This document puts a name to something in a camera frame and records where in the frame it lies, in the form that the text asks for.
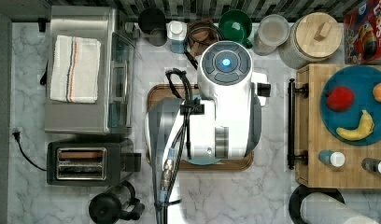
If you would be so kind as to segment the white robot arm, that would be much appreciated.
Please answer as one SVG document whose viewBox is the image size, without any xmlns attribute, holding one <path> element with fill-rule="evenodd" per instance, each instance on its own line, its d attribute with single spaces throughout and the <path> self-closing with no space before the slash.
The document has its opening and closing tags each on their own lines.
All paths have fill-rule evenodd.
<svg viewBox="0 0 381 224">
<path fill-rule="evenodd" d="M 261 108 L 270 96 L 264 74 L 253 71 L 251 54 L 233 41 L 209 46 L 197 64 L 197 93 L 187 73 L 173 68 L 183 84 L 180 94 L 152 106 L 145 117 L 145 137 L 152 168 L 157 224 L 183 218 L 176 176 L 181 161 L 209 164 L 243 159 L 261 138 Z"/>
</svg>

